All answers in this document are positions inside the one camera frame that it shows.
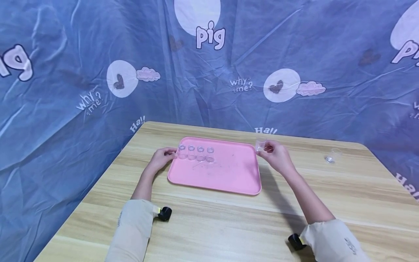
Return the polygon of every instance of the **beige sleeve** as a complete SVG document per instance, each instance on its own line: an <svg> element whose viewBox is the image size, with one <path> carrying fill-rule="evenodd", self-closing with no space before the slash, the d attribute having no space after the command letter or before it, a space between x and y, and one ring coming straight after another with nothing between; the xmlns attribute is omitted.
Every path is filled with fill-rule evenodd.
<svg viewBox="0 0 419 262"><path fill-rule="evenodd" d="M122 208L105 262L142 262L159 208L146 200L129 200Z"/></svg>
<svg viewBox="0 0 419 262"><path fill-rule="evenodd" d="M369 262L359 241L342 221L314 223L301 233L319 262Z"/></svg>

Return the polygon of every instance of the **pink tray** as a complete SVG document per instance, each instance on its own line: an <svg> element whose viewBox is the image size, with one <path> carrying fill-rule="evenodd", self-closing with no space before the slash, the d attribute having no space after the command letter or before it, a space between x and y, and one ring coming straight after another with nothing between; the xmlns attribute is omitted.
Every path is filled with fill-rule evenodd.
<svg viewBox="0 0 419 262"><path fill-rule="evenodd" d="M205 148L205 154L212 155L213 163L206 161L173 160L167 178L174 184L207 189L222 190L246 195L257 195L262 189L259 165L253 146L243 143L185 137L180 142L186 146ZM214 153L207 153L212 147Z"/></svg>

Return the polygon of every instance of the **wooden table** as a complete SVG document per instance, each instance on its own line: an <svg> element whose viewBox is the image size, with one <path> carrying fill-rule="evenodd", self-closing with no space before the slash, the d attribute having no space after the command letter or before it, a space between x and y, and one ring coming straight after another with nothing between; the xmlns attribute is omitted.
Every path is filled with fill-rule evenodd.
<svg viewBox="0 0 419 262"><path fill-rule="evenodd" d="M139 129L36 261L104 261L122 206L149 159L185 136L250 144L260 136L279 140L372 261L418 261L419 206L365 146L156 122ZM343 151L336 164L324 160L332 147ZM262 192L255 197L172 185L168 168L162 171L152 201L173 214L168 223L154 222L145 261L314 261L310 248L293 252L286 243L301 233L305 219L285 180L258 161Z"/></svg>

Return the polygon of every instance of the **clear plastic cup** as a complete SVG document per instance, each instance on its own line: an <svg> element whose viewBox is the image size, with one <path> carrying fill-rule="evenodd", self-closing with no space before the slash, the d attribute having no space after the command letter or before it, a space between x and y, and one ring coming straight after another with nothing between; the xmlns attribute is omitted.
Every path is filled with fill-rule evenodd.
<svg viewBox="0 0 419 262"><path fill-rule="evenodd" d="M202 147L202 146L199 146L199 147L197 148L197 151L198 151L198 153L197 153L197 161L198 161L198 162L203 162L203 161L205 161L205 148L204 148L204 147Z"/></svg>
<svg viewBox="0 0 419 262"><path fill-rule="evenodd" d="M265 144L266 144L266 138L257 138L256 139L256 143L255 143L255 150L257 152L259 151L263 151L263 149L265 148Z"/></svg>
<svg viewBox="0 0 419 262"><path fill-rule="evenodd" d="M196 158L195 147L193 145L188 146L188 159L195 160Z"/></svg>
<svg viewBox="0 0 419 262"><path fill-rule="evenodd" d="M337 148L332 148L332 150L325 156L325 160L329 163L335 163L342 156L342 151Z"/></svg>
<svg viewBox="0 0 419 262"><path fill-rule="evenodd" d="M214 162L215 161L215 159L214 159L214 155L213 155L213 153L214 153L214 149L213 148L207 148L207 152L208 152L208 154L207 154L207 156L205 157L205 161L206 162L208 162L208 163L212 163L212 162Z"/></svg>
<svg viewBox="0 0 419 262"><path fill-rule="evenodd" d="M188 157L188 153L186 152L186 146L180 144L178 147L178 151L176 152L176 156L179 159L186 159Z"/></svg>

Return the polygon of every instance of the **blue fabric backdrop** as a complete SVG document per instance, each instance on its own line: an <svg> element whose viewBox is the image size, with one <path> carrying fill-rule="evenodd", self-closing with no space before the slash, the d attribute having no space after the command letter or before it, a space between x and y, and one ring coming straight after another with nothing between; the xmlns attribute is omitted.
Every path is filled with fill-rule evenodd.
<svg viewBox="0 0 419 262"><path fill-rule="evenodd" d="M33 261L151 120L362 143L419 199L419 1L1 5L1 261Z"/></svg>

